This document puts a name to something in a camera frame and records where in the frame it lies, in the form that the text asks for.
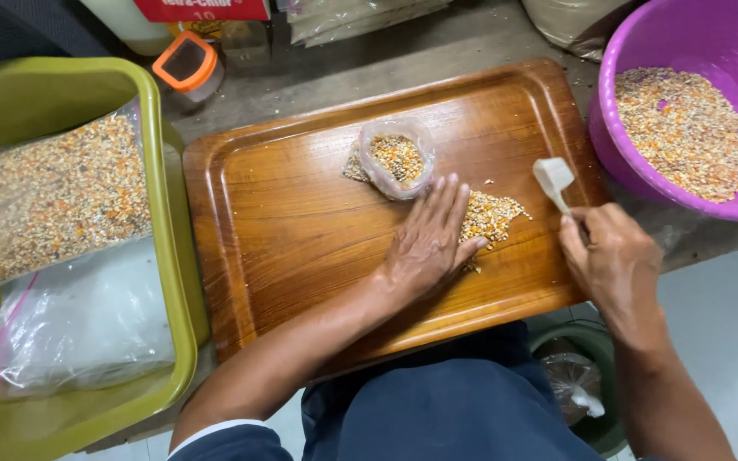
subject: orange lid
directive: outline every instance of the orange lid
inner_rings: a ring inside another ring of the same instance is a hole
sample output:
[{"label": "orange lid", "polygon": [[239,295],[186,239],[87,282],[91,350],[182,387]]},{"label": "orange lid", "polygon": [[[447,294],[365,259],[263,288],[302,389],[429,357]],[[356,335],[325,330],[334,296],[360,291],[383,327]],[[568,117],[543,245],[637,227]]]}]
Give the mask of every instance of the orange lid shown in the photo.
[{"label": "orange lid", "polygon": [[185,30],[152,64],[152,71],[176,91],[187,93],[210,78],[217,61],[215,49]]}]

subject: red box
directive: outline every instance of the red box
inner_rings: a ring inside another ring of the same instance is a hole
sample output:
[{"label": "red box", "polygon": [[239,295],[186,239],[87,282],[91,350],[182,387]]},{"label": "red box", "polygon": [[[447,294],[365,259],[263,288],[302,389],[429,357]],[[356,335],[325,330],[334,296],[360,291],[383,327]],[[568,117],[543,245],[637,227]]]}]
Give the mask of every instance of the red box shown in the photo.
[{"label": "red box", "polygon": [[133,0],[150,22],[269,20],[267,0]]}]

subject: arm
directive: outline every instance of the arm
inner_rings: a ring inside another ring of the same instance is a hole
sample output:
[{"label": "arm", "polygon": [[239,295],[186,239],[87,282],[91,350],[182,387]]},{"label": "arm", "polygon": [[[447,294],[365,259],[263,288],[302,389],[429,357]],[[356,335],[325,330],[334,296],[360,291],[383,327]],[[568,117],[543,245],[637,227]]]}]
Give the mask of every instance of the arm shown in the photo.
[{"label": "arm", "polygon": [[457,175],[439,178],[398,230],[383,264],[342,294],[259,337],[201,384],[176,421],[170,451],[232,419],[268,419],[336,353],[393,318],[486,246],[458,245],[469,201]]},{"label": "arm", "polygon": [[[614,343],[621,420],[637,456],[730,461],[731,445],[677,356],[657,302],[662,251],[616,204],[571,210],[560,240]],[[577,226],[584,222],[590,244]]]}]

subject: white sleeve cuff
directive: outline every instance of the white sleeve cuff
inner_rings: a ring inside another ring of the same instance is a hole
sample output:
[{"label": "white sleeve cuff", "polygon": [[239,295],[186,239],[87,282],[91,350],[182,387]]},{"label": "white sleeve cuff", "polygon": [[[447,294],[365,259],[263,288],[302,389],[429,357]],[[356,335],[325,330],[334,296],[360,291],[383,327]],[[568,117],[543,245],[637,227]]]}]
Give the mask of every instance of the white sleeve cuff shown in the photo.
[{"label": "white sleeve cuff", "polygon": [[175,455],[176,452],[178,452],[178,450],[182,449],[183,447],[195,442],[196,440],[204,436],[210,435],[213,432],[223,431],[224,429],[229,429],[230,427],[240,426],[243,424],[252,424],[255,426],[269,427],[267,426],[266,423],[264,423],[263,421],[258,421],[257,419],[233,419],[232,421],[224,421],[223,423],[213,424],[210,427],[205,427],[201,429],[200,431],[194,433],[193,435],[190,435],[190,438],[181,442],[181,444],[178,445],[176,449],[172,450],[172,453],[170,453],[170,455],[167,456],[167,459],[172,458],[172,455]]}]

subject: purple plastic basin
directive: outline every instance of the purple plastic basin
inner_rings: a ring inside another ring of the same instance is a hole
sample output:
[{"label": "purple plastic basin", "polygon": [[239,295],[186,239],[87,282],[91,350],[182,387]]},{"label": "purple plastic basin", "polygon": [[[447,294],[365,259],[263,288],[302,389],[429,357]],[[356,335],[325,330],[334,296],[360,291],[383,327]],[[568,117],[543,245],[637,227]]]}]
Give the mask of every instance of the purple plastic basin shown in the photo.
[{"label": "purple plastic basin", "polygon": [[738,111],[738,0],[652,0],[628,16],[605,51],[588,121],[600,162],[632,192],[738,221],[738,193],[724,204],[695,197],[657,173],[634,148],[617,114],[614,75],[638,67],[701,74]]}]

